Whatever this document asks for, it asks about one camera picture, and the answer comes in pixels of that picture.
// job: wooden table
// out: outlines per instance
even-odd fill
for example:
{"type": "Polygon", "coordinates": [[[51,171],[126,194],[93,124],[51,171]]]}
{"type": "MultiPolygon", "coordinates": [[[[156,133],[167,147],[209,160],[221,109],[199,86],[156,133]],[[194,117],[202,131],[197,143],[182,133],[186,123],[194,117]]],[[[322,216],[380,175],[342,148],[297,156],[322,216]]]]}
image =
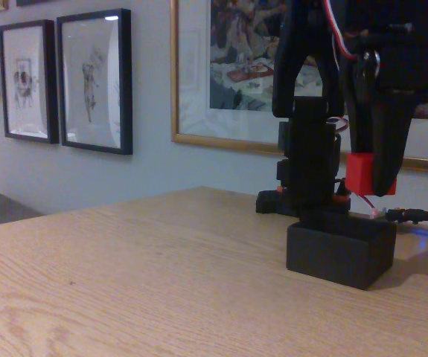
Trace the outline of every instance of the wooden table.
{"type": "Polygon", "coordinates": [[[428,356],[428,230],[363,292],[286,270],[292,222],[199,188],[0,225],[0,357],[428,356]]]}

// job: black cable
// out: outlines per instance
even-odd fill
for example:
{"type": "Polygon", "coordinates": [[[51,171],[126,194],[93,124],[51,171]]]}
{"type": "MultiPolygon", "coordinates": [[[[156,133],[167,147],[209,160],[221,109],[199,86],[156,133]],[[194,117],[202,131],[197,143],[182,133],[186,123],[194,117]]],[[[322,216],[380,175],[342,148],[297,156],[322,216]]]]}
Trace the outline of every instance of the black cable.
{"type": "Polygon", "coordinates": [[[388,210],[386,219],[390,222],[412,222],[417,225],[419,222],[428,222],[428,212],[426,210],[388,210]]]}

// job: wall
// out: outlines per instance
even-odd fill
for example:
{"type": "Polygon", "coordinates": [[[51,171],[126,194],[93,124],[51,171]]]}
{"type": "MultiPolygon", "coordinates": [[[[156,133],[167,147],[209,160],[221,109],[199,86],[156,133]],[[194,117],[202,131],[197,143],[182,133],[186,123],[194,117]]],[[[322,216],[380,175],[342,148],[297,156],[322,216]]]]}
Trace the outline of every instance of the wall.
{"type": "MultiPolygon", "coordinates": [[[[169,0],[55,0],[30,7],[10,0],[0,25],[116,7],[131,9],[133,16],[135,155],[7,139],[0,100],[0,192],[54,213],[198,185],[245,193],[274,189],[276,157],[170,142],[169,0]]],[[[428,174],[400,174],[397,195],[374,202],[428,209],[428,174]]],[[[367,212],[362,202],[353,203],[355,211],[367,212]]]]}

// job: red cube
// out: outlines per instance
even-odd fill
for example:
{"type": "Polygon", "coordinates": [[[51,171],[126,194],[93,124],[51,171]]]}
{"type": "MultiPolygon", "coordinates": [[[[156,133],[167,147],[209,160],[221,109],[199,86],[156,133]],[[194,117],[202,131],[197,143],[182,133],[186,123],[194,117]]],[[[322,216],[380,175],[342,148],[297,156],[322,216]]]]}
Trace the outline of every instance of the red cube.
{"type": "MultiPolygon", "coordinates": [[[[359,196],[374,196],[372,190],[372,153],[348,154],[346,165],[346,188],[359,196]]],[[[397,179],[387,193],[395,195],[397,179]]]]}

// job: black container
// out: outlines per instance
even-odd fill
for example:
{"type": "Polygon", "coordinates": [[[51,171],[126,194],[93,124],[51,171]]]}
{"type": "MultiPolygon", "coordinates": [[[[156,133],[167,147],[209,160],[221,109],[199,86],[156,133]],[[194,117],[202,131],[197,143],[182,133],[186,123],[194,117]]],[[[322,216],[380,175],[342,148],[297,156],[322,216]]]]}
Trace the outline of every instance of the black container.
{"type": "Polygon", "coordinates": [[[288,227],[287,268],[366,290],[391,268],[396,233],[389,222],[308,213],[288,227]]]}

